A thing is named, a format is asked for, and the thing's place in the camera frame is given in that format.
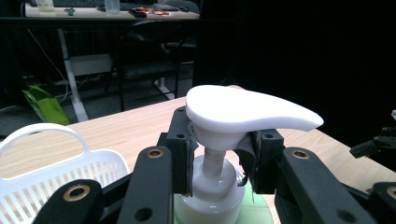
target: floor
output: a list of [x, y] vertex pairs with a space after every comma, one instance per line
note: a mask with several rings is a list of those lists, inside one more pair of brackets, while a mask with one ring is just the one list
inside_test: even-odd
[[[192, 83], [192, 66], [191, 64], [182, 64], [180, 66], [180, 78], [178, 91], [179, 97], [185, 96], [191, 88]], [[101, 76], [93, 78], [86, 77], [78, 82], [78, 92], [87, 111], [89, 119], [96, 119], [106, 115], [120, 112], [120, 100], [117, 89], [117, 81], [112, 79], [108, 91], [105, 91], [106, 79]], [[165, 86], [171, 90], [174, 82], [172, 79], [165, 80]], [[57, 93], [58, 102], [70, 123], [76, 123], [77, 118], [70, 100], [70, 92], [66, 93], [64, 84], [58, 84]], [[127, 99], [135, 99], [144, 95], [158, 92], [151, 86], [150, 82], [129, 84], [126, 92]], [[148, 98], [142, 101], [131, 102], [125, 105], [125, 110], [138, 108], [144, 105], [152, 105], [166, 101], [163, 96]], [[0, 136], [3, 138], [21, 127], [29, 124], [42, 122], [40, 117], [35, 113], [33, 108], [8, 105], [0, 109]]]

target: chair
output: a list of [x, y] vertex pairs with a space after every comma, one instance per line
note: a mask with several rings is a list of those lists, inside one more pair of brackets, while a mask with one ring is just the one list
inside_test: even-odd
[[[114, 72], [117, 73], [121, 111], [125, 110], [123, 84], [126, 81], [151, 80], [152, 85], [160, 91], [159, 94], [140, 97], [135, 101], [160, 95], [168, 99], [177, 98], [178, 58], [177, 55], [171, 57], [163, 44], [177, 43], [177, 49], [180, 49], [185, 38], [186, 32], [180, 21], [137, 21], [124, 30], [112, 56], [109, 73], [110, 77]], [[175, 79], [172, 91], [165, 88], [165, 77]]]
[[[190, 12], [200, 14], [200, 8], [189, 0], [164, 0], [162, 4], [172, 7], [188, 7]], [[196, 37], [194, 35], [189, 35], [181, 49], [177, 48], [177, 43], [166, 43], [164, 47], [168, 49], [171, 54], [175, 54], [177, 50], [180, 63], [192, 63], [195, 57]]]

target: wooden table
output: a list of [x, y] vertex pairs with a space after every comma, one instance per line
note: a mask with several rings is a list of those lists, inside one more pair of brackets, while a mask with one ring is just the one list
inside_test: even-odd
[[[80, 133], [90, 149], [108, 148], [118, 151], [134, 170], [138, 153], [155, 146], [160, 133], [168, 132], [175, 109], [185, 105], [185, 98], [178, 98], [156, 105], [91, 119], [69, 127]], [[318, 131], [302, 132], [279, 130], [286, 147], [303, 147], [315, 152], [334, 175], [343, 183], [365, 191], [375, 182], [396, 181], [396, 174], [366, 158], [355, 159], [349, 147]], [[82, 151], [81, 144], [66, 133], [45, 132], [33, 134], [15, 142], [0, 156], [0, 176], [12, 177], [36, 168], [61, 161]], [[196, 154], [203, 153], [203, 148]], [[235, 166], [238, 157], [231, 151], [226, 158]], [[274, 196], [264, 195], [274, 218], [280, 223], [274, 206]]]

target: bottle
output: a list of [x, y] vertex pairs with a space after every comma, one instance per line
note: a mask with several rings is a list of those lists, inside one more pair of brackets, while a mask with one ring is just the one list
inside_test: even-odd
[[245, 189], [241, 174], [225, 160], [249, 133], [267, 129], [310, 131], [323, 124], [315, 112], [284, 99], [255, 91], [203, 85], [189, 90], [186, 114], [192, 133], [205, 147], [193, 162], [192, 196], [176, 194], [176, 217], [187, 224], [234, 224]]
[[120, 15], [120, 0], [105, 0], [105, 8], [108, 16]]
[[52, 0], [35, 0], [35, 2], [40, 12], [53, 12], [54, 10]]

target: desk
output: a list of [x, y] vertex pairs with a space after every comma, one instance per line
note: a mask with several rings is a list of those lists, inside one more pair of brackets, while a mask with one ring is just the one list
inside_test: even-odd
[[[38, 7], [31, 7], [29, 4], [25, 5], [25, 15], [30, 18], [67, 18], [73, 19], [122, 19], [135, 21], [136, 18], [129, 14], [127, 11], [122, 11], [118, 16], [108, 16], [105, 12], [99, 11], [94, 7], [77, 7], [73, 16], [69, 16], [64, 11], [65, 7], [56, 7], [53, 12], [40, 12]], [[180, 20], [180, 19], [199, 19], [199, 14], [193, 12], [169, 12], [169, 15], [155, 15], [148, 14], [149, 20]], [[88, 120], [87, 112], [85, 111], [84, 104], [82, 103], [76, 84], [75, 76], [84, 76], [88, 74], [105, 73], [110, 71], [111, 58], [108, 54], [95, 54], [95, 55], [82, 55], [77, 57], [69, 57], [66, 42], [64, 40], [64, 31], [58, 28], [58, 36], [61, 43], [62, 53], [64, 57], [64, 67], [66, 69], [67, 78], [72, 92], [71, 100], [79, 122]], [[169, 92], [164, 86], [164, 78], [160, 78], [155, 83], [156, 88], [161, 92]], [[166, 94], [168, 99], [175, 98], [173, 94]]]
[[[146, 147], [156, 145], [160, 133], [168, 132], [175, 109], [183, 105], [185, 97], [87, 120], [69, 127], [81, 134], [90, 149], [109, 148], [118, 151], [132, 172], [138, 153]], [[365, 191], [375, 182], [396, 181], [396, 174], [391, 170], [366, 158], [353, 158], [349, 154], [349, 147], [318, 130], [307, 133], [296, 130], [279, 132], [285, 138], [285, 147], [303, 147], [315, 152], [341, 182], [353, 188]], [[34, 134], [17, 141], [0, 156], [0, 176], [23, 174], [70, 158], [81, 150], [79, 141], [69, 134]], [[195, 153], [202, 155], [204, 149], [199, 147]], [[238, 157], [233, 152], [228, 151], [226, 158], [235, 167], [239, 167]], [[275, 223], [280, 223], [274, 205], [275, 197], [263, 197], [271, 209]]]

